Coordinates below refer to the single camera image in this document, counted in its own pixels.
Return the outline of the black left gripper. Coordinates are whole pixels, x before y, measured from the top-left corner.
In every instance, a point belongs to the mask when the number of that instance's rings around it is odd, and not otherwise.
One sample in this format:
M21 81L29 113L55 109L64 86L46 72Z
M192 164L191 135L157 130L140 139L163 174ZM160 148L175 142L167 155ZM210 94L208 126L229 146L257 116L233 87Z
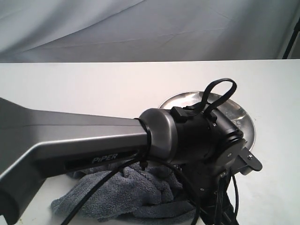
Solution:
M229 182L236 181L233 164L245 145L243 138L216 141L211 138L187 138L180 141L182 172L191 183L191 201L195 204L192 224L198 219L206 225L236 225L238 203L233 206L227 195Z

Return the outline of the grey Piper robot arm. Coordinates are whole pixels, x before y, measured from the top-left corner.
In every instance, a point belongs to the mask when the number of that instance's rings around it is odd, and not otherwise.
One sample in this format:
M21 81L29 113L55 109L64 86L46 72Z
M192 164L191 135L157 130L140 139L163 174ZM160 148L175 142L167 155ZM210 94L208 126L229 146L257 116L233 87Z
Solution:
M125 159L228 168L243 133L218 109L179 119L180 108L151 108L137 119L32 110L0 101L0 214L14 225L53 176Z

